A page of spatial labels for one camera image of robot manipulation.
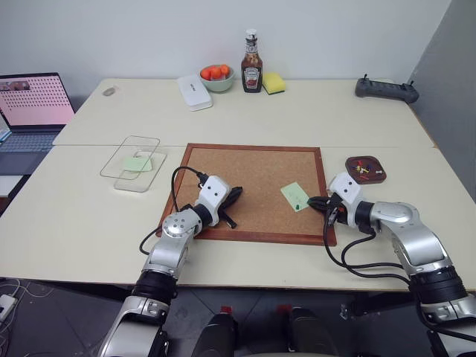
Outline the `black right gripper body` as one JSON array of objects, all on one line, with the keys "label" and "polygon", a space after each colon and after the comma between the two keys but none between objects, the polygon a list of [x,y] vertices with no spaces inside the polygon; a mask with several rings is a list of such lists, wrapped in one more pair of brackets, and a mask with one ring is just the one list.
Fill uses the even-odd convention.
[{"label": "black right gripper body", "polygon": [[337,193],[324,197],[326,225],[334,225],[336,222],[348,225],[348,212],[343,201]]}]

